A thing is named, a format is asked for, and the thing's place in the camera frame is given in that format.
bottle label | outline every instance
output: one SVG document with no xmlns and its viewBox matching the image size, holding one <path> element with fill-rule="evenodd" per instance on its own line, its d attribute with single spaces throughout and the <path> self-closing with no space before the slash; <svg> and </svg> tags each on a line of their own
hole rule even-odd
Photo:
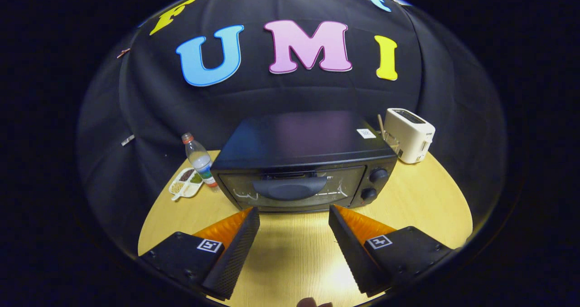
<svg viewBox="0 0 580 307">
<path fill-rule="evenodd" d="M 197 173 L 199 173 L 199 176 L 201 177 L 201 179 L 203 179 L 203 182 L 205 182 L 207 185 L 211 185 L 213 183 L 215 183 L 215 179 L 213 178 L 212 173 L 209 171 L 209 168 L 211 168 L 212 163 L 209 162 L 204 168 L 197 170 Z"/>
</svg>

oven handle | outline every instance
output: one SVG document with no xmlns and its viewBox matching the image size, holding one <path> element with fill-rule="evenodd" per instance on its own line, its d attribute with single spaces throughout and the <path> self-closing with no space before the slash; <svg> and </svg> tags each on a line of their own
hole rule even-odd
<svg viewBox="0 0 580 307">
<path fill-rule="evenodd" d="M 297 201 L 312 197 L 326 185 L 327 177 L 257 180 L 252 185 L 258 194 L 277 201 Z"/>
</svg>

foam letter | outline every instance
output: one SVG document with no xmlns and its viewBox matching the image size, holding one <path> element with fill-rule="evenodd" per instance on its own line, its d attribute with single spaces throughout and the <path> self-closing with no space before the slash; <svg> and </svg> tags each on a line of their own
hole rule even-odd
<svg viewBox="0 0 580 307">
<path fill-rule="evenodd" d="M 237 24 L 222 28 L 215 32 L 215 38 L 222 39 L 223 63 L 214 69 L 206 69 L 201 57 L 201 44 L 205 42 L 204 36 L 190 39 L 176 49 L 181 56 L 183 77 L 186 82 L 193 86 L 209 86 L 223 82 L 230 78 L 240 66 L 240 41 L 238 34 L 244 30 L 244 26 Z"/>
<path fill-rule="evenodd" d="M 381 48 L 381 65 L 377 69 L 377 77 L 382 79 L 397 80 L 395 71 L 395 48 L 397 43 L 385 36 L 375 36 L 375 41 Z"/>
<path fill-rule="evenodd" d="M 391 12 L 391 9 L 385 5 L 383 5 L 383 3 L 385 3 L 383 0 L 371 0 L 371 2 L 376 5 L 377 7 L 387 11 L 387 12 Z"/>
<path fill-rule="evenodd" d="M 264 28 L 272 32 L 274 38 L 274 63 L 270 65 L 271 73 L 289 73 L 298 69 L 298 64 L 290 57 L 290 49 L 308 70 L 312 69 L 323 48 L 321 69 L 349 71 L 353 68 L 346 56 L 344 45 L 344 32 L 348 29 L 346 24 L 323 21 L 311 38 L 292 20 L 272 21 L 265 24 Z"/>
<path fill-rule="evenodd" d="M 193 1 L 195 1 L 195 0 L 185 1 L 184 3 L 181 3 L 180 5 L 178 5 L 177 7 L 174 7 L 172 9 L 168 10 L 166 13 L 160 15 L 159 21 L 157 22 L 155 28 L 153 28 L 153 30 L 149 33 L 149 36 L 157 33 L 158 30 L 167 26 L 168 24 L 171 24 L 171 22 L 173 21 L 173 19 L 171 19 L 171 17 L 177 16 L 178 14 L 180 14 L 186 5 L 189 5 Z"/>
</svg>

bottle cap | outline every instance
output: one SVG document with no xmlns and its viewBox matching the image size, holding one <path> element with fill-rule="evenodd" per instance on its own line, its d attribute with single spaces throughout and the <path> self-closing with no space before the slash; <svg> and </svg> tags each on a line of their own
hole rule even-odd
<svg viewBox="0 0 580 307">
<path fill-rule="evenodd" d="M 189 144 L 192 140 L 193 136 L 191 135 L 191 133 L 188 132 L 182 135 L 182 142 L 184 144 Z"/>
</svg>

blue letter u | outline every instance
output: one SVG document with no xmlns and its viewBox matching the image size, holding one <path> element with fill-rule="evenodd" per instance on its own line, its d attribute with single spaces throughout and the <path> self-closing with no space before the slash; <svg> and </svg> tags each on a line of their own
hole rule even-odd
<svg viewBox="0 0 580 307">
<path fill-rule="evenodd" d="M 240 41 L 238 34 L 244 30 L 244 26 L 237 24 L 222 28 L 215 32 L 215 38 L 222 39 L 223 63 L 213 69 L 206 69 L 203 66 L 201 57 L 201 44 L 205 42 L 204 36 L 190 39 L 181 44 L 176 49 L 176 53 L 181 56 L 183 77 L 186 82 L 193 86 L 209 86 L 223 82 L 230 78 L 240 66 Z"/>
</svg>

